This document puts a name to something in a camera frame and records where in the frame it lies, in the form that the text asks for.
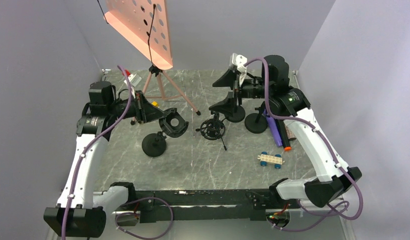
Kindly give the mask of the black round-base stand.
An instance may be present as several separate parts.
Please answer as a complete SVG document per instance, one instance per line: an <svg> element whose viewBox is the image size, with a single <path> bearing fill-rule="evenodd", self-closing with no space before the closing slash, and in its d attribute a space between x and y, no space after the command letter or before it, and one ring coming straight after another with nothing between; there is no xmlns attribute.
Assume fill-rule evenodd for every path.
<svg viewBox="0 0 410 240"><path fill-rule="evenodd" d="M239 123L244 120L246 116L245 109L239 105L237 98L225 98L223 101L226 110L224 111L224 117L232 123Z"/></svg>
<svg viewBox="0 0 410 240"><path fill-rule="evenodd" d="M263 133L267 127L268 123L264 115L265 102L263 101L259 107L256 107L257 112L248 114L244 119L244 125L246 129L253 134Z"/></svg>

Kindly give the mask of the black shock-mount stand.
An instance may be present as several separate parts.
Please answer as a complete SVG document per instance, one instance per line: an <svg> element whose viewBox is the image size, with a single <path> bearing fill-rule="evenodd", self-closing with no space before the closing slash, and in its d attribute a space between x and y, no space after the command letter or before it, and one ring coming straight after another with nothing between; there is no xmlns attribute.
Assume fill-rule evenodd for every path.
<svg viewBox="0 0 410 240"><path fill-rule="evenodd" d="M160 131L145 136L141 144L143 152L152 158L161 156L167 150L167 137L179 138L189 126L189 122L178 113L177 108L168 108L163 113L164 117L158 120Z"/></svg>

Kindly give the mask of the black tripod mic stand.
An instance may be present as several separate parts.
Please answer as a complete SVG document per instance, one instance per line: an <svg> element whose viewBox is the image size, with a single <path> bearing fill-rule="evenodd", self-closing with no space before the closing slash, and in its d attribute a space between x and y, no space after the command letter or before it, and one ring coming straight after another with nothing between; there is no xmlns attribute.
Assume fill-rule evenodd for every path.
<svg viewBox="0 0 410 240"><path fill-rule="evenodd" d="M227 147L223 140L223 136L226 134L226 126L224 120L220 120L220 113L216 111L211 111L211 118L205 120L201 123L200 127L196 128L195 131L199 132L202 137L209 141L221 140L223 148L227 151Z"/></svg>

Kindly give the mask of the purple microphone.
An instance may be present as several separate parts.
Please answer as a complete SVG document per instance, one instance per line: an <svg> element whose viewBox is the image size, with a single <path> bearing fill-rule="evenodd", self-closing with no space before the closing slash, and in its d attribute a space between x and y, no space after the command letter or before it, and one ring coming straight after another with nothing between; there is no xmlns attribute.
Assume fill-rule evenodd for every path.
<svg viewBox="0 0 410 240"><path fill-rule="evenodd" d="M276 120L274 118L272 118L270 115L268 115L266 110L263 112L263 114L266 118L267 124L270 128L270 131L271 131L271 134L272 134L272 137L274 139L275 144L278 147L282 147L283 142L282 142L281 136L279 134L279 130L278 130L277 125L276 125Z"/></svg>

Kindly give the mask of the black microphone orange tip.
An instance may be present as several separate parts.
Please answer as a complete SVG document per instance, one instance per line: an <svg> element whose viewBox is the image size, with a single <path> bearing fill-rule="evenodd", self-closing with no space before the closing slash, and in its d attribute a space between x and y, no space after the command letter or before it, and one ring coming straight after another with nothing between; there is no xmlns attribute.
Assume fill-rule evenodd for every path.
<svg viewBox="0 0 410 240"><path fill-rule="evenodd" d="M283 149L285 152L291 151L292 147L290 145L290 140L289 140L284 122L282 120L278 120L277 122L278 122L279 134L281 137Z"/></svg>

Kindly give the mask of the silver mesh glitter microphone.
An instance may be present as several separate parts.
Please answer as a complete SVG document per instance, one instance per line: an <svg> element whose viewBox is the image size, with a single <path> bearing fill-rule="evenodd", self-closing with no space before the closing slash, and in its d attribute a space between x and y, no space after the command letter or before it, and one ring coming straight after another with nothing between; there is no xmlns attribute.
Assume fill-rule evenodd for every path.
<svg viewBox="0 0 410 240"><path fill-rule="evenodd" d="M289 141L294 141L297 139L294 133L287 126L285 127L285 130Z"/></svg>

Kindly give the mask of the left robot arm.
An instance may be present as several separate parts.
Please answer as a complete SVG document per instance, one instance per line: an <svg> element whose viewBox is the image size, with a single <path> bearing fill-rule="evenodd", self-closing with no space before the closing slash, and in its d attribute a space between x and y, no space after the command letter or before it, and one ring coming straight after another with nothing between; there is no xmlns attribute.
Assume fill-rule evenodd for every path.
<svg viewBox="0 0 410 240"><path fill-rule="evenodd" d="M108 81L90 85L89 102L76 125L76 148L65 187L54 207L47 207L44 221L63 240L98 238L107 218L119 207L132 209L137 203L133 183L116 182L101 196L94 196L99 164L116 125L136 117L148 123L167 117L137 90L127 99L117 98L116 87Z"/></svg>

